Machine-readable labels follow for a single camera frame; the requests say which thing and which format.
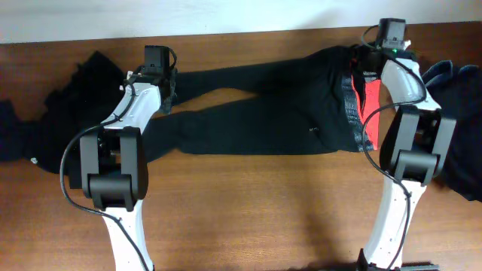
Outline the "black leggings red waistband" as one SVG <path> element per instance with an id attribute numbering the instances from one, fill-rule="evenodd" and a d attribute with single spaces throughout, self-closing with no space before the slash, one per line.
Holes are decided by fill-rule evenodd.
<path id="1" fill-rule="evenodd" d="M 148 161 L 186 154 L 310 155 L 378 147 L 378 129 L 364 125 L 377 106 L 366 90 L 379 81 L 358 70 L 356 47 L 335 46 L 300 59 L 177 75 L 174 104 L 219 89 L 249 99 L 151 120 L 142 139 Z"/>

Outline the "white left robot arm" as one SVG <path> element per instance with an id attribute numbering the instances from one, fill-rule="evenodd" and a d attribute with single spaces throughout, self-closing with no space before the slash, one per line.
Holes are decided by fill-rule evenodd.
<path id="1" fill-rule="evenodd" d="M 175 95 L 177 56 L 147 45 L 145 62 L 128 72 L 124 96 L 113 112 L 79 139 L 81 188 L 108 229 L 117 270 L 153 270 L 142 222 L 148 166 L 142 141 L 151 117 L 169 112 Z"/>

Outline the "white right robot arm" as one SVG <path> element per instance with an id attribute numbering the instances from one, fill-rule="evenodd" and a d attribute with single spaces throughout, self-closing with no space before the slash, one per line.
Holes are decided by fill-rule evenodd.
<path id="1" fill-rule="evenodd" d="M 408 50 L 403 19 L 383 18 L 376 40 L 365 42 L 374 57 L 371 68 L 389 91 L 396 111 L 370 164 L 383 176 L 383 195 L 371 236 L 356 262 L 358 270 L 404 270 L 402 251 L 416 205 L 443 169 L 456 120 L 443 114 Z"/>

